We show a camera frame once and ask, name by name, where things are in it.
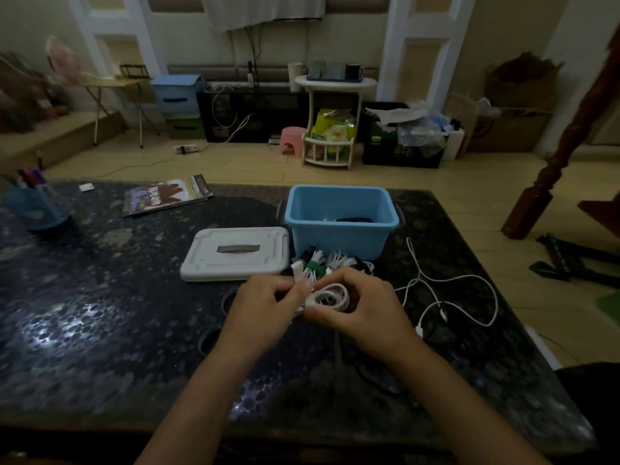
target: book cover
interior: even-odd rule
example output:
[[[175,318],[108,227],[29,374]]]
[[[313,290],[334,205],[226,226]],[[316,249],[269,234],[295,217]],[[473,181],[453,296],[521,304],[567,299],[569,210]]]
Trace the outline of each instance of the book cover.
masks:
[[[213,196],[202,175],[173,179],[165,183],[129,189],[125,193],[123,216],[198,202]]]

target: person's right hand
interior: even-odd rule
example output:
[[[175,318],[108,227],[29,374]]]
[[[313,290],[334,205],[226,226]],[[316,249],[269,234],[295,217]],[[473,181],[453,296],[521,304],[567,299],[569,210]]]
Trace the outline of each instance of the person's right hand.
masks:
[[[388,365],[425,346],[389,282],[344,267],[320,279],[314,289],[334,283],[345,285],[353,296],[359,294],[357,308],[342,313],[326,305],[312,305],[304,309],[306,319],[341,331],[363,351]]]

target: black mug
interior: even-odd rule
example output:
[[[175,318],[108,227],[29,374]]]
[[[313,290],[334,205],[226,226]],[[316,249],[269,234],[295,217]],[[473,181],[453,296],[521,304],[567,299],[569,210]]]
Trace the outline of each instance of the black mug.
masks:
[[[359,80],[363,72],[364,69],[360,64],[347,64],[345,68],[345,79]]]

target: green storage cube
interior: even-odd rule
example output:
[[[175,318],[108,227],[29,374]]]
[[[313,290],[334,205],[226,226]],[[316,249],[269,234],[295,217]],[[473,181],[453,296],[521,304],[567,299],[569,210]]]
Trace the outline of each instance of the green storage cube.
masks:
[[[205,129],[200,114],[165,113],[166,130],[171,139],[204,139]]]

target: blue pen holder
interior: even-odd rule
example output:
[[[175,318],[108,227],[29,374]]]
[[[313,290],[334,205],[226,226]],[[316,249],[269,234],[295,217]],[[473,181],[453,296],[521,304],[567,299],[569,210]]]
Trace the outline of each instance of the blue pen holder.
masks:
[[[2,203],[31,231],[57,227],[69,218],[56,203],[49,187],[13,188],[4,195]]]

